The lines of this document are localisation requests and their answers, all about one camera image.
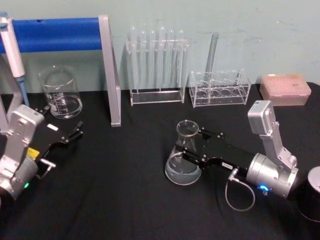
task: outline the label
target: label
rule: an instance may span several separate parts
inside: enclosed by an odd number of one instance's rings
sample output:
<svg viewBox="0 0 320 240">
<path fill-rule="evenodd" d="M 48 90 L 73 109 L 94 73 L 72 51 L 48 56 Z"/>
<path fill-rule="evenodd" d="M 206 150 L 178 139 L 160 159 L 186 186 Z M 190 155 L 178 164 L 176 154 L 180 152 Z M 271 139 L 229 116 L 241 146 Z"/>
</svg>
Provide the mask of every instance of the label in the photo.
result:
<svg viewBox="0 0 320 240">
<path fill-rule="evenodd" d="M 26 154 L 28 155 L 28 157 L 30 157 L 32 159 L 36 159 L 36 157 L 38 157 L 39 153 L 40 153 L 39 151 L 29 147 Z"/>
<path fill-rule="evenodd" d="M 230 164 L 227 164 L 225 162 L 222 162 L 222 167 L 225 167 L 225 168 L 230 169 L 230 170 L 234 169 L 233 166 L 231 166 Z"/>
<path fill-rule="evenodd" d="M 47 127 L 52 129 L 53 131 L 58 131 L 58 129 L 59 129 L 58 127 L 56 127 L 56 126 L 54 126 L 52 124 L 48 124 Z"/>
</svg>

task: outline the blue pipe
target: blue pipe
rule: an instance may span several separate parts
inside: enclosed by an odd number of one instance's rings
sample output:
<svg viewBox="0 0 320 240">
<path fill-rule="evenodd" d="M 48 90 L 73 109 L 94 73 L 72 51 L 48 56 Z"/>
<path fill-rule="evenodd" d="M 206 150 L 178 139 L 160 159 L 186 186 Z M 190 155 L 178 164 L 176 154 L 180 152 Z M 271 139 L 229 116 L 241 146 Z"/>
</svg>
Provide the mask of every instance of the blue pipe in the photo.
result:
<svg viewBox="0 0 320 240">
<path fill-rule="evenodd" d="M 25 88 L 25 77 L 24 76 L 16 77 L 16 81 L 20 85 L 20 89 L 21 89 L 21 92 L 22 92 L 24 104 L 26 106 L 30 107 L 28 96 L 27 96 L 27 92 L 26 92 L 26 88 Z"/>
</svg>

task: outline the yellow warning label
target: yellow warning label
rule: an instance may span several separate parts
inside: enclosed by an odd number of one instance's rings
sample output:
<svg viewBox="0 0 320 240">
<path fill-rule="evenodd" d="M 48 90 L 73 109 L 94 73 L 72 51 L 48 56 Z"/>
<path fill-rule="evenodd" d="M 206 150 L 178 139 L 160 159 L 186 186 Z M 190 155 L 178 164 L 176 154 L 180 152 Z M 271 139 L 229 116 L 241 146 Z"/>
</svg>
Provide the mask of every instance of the yellow warning label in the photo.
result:
<svg viewBox="0 0 320 240">
<path fill-rule="evenodd" d="M 28 155 L 30 158 L 35 159 L 36 157 L 38 157 L 39 153 L 40 153 L 39 151 L 37 151 L 37 150 L 29 147 L 29 148 L 28 148 L 27 155 Z"/>
</svg>

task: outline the blue led light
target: blue led light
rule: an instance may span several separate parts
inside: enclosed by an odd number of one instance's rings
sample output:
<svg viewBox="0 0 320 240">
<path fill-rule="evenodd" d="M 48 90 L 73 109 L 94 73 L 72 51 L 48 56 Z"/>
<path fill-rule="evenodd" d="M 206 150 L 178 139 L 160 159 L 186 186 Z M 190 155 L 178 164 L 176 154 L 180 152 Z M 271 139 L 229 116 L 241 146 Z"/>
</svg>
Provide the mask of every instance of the blue led light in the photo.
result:
<svg viewBox="0 0 320 240">
<path fill-rule="evenodd" d="M 258 188 L 263 191 L 269 191 L 269 188 L 266 185 L 260 185 Z"/>
</svg>

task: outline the glass beaker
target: glass beaker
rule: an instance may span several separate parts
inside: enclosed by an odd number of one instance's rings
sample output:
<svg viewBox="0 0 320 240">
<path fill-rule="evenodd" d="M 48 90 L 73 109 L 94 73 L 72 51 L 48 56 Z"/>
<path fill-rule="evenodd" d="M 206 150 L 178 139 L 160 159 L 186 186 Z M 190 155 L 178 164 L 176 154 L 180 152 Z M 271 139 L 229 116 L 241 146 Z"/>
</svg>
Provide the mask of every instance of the glass beaker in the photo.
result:
<svg viewBox="0 0 320 240">
<path fill-rule="evenodd" d="M 197 151 L 194 137 L 199 131 L 199 126 L 193 121 L 183 120 L 176 126 L 178 133 L 177 142 L 191 151 Z M 183 153 L 173 148 L 164 168 L 165 175 L 170 181 L 178 185 L 190 185 L 196 182 L 200 175 L 201 169 L 185 160 Z"/>
<path fill-rule="evenodd" d="M 70 119 L 82 110 L 76 79 L 68 66 L 50 66 L 39 74 L 51 114 L 58 119 Z"/>
</svg>

